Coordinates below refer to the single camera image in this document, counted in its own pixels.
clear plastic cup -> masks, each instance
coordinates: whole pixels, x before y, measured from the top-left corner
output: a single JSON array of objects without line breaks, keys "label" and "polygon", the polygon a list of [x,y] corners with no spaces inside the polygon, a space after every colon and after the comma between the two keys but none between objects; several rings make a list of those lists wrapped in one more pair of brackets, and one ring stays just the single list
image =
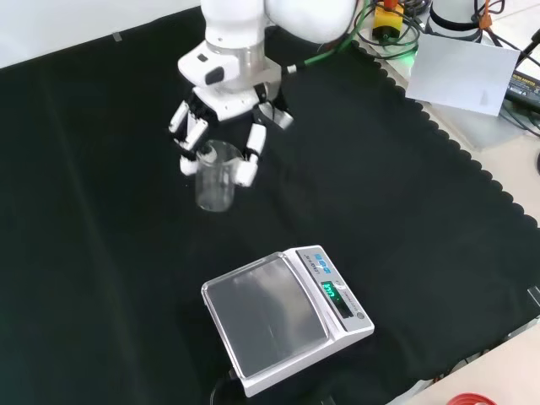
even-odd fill
[{"label": "clear plastic cup", "polygon": [[197,205],[215,213],[227,211],[235,199],[235,170],[240,151],[230,143],[208,141],[197,152]]}]

white robot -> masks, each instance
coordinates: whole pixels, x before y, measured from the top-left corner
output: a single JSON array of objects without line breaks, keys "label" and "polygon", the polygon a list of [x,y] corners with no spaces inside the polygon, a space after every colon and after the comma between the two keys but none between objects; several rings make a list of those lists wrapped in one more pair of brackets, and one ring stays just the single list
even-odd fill
[{"label": "white robot", "polygon": [[[327,43],[347,30],[356,4],[357,0],[202,0],[206,39],[178,62],[181,74],[195,87],[169,125],[181,151],[181,172],[197,173],[196,152],[212,125],[255,109],[282,129],[293,121],[280,92],[282,68],[264,54],[270,22],[304,40]],[[235,184],[251,186],[266,134],[262,120],[254,120]]]}]

black cloth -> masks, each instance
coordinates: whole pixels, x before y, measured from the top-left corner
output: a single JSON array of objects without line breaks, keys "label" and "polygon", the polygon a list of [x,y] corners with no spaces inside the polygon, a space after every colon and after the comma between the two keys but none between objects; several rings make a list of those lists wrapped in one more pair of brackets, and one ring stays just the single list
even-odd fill
[{"label": "black cloth", "polygon": [[0,72],[2,403],[208,403],[230,362],[202,284],[292,246],[324,246],[375,334],[248,403],[383,404],[536,315],[536,222],[355,49],[287,80],[256,185],[198,209],[165,128],[203,29],[194,9]]}]

scale display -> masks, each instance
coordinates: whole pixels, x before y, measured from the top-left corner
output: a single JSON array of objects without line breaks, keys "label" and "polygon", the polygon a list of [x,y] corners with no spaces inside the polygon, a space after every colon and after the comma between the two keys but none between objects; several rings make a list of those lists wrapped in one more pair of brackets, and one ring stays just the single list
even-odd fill
[{"label": "scale display", "polygon": [[321,284],[322,284],[322,289],[327,294],[330,301],[334,303],[337,310],[339,311],[339,315],[341,315],[343,319],[347,319],[353,316],[353,313],[348,308],[348,305],[344,301],[343,297],[339,294],[339,291],[338,289],[336,289],[336,286],[334,285],[334,283],[332,281],[325,281],[324,283],[321,283]]}]

white paper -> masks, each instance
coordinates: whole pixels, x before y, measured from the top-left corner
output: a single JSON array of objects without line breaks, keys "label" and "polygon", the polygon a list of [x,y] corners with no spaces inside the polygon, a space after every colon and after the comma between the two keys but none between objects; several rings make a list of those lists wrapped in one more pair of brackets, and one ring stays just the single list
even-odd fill
[{"label": "white paper", "polygon": [[410,99],[497,116],[519,51],[421,35]]}]

